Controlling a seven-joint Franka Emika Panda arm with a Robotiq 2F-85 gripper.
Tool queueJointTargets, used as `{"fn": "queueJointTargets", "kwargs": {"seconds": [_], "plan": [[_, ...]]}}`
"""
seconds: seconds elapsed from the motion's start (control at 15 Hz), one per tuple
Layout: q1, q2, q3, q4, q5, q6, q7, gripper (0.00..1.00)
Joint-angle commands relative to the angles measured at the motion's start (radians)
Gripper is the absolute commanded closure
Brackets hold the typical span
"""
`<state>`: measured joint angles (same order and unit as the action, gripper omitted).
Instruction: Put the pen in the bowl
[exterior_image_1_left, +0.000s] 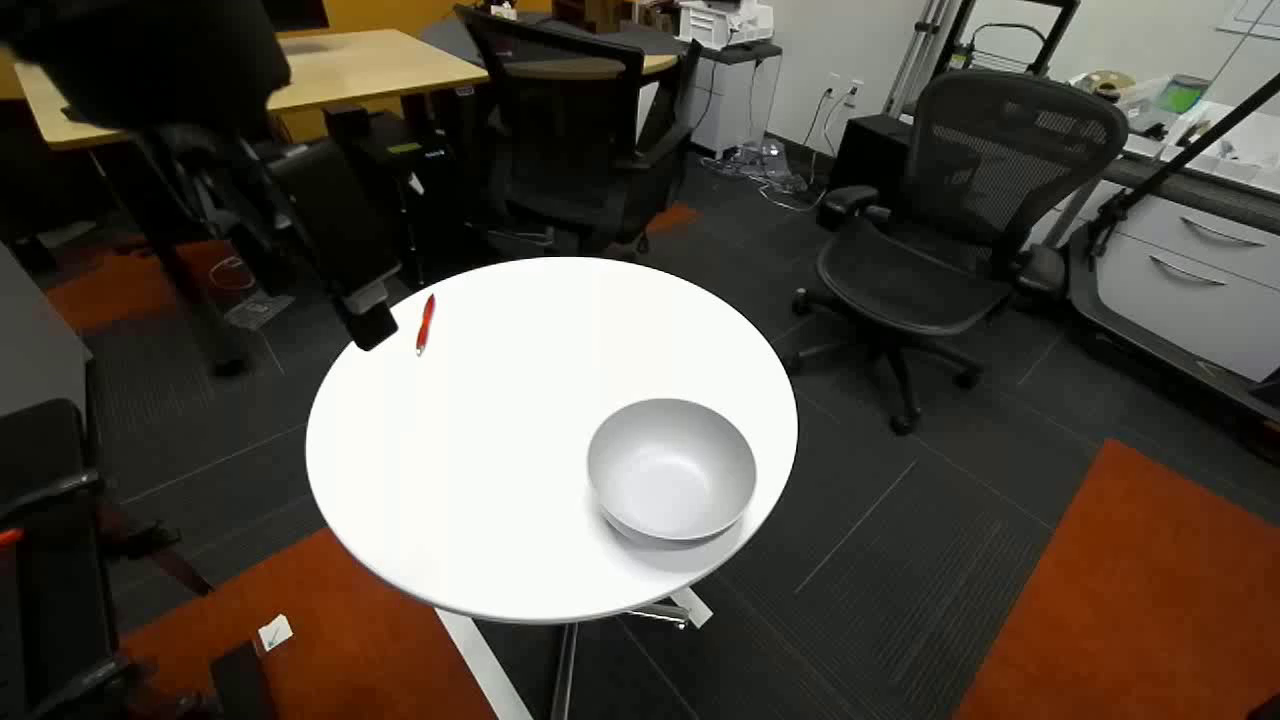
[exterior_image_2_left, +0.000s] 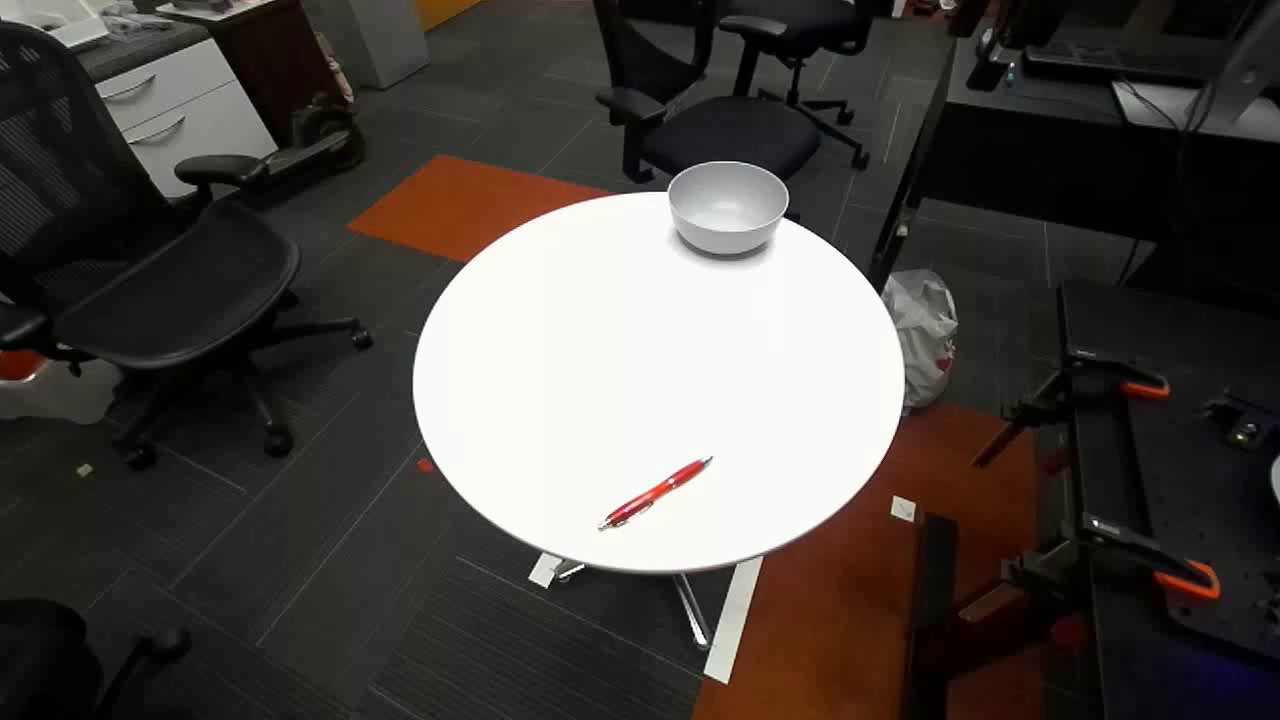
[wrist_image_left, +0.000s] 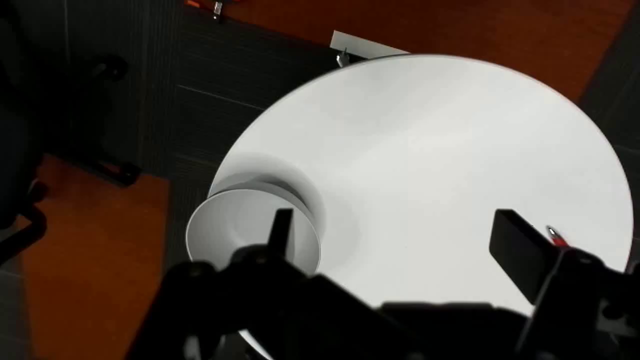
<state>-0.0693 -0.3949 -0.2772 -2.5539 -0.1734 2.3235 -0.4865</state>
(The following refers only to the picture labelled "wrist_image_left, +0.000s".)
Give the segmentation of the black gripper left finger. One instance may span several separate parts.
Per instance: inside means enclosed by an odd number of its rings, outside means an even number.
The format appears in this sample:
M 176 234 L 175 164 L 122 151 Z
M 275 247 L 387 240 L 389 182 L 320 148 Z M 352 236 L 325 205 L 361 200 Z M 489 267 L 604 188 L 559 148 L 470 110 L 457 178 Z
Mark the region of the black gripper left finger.
M 352 360 L 372 351 L 374 311 L 325 276 L 285 258 L 295 222 L 280 208 L 265 244 L 225 270 L 182 262 L 164 280 L 127 360 L 213 360 L 223 338 L 249 329 L 275 360 Z

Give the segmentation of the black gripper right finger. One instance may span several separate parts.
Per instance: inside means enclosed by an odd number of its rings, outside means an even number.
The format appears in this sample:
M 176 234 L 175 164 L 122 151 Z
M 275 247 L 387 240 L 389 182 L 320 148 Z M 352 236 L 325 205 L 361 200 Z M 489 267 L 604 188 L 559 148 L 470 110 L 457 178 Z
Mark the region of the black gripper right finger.
M 519 360 L 640 360 L 639 272 L 555 244 L 516 209 L 494 211 L 490 245 L 511 282 L 532 303 Z

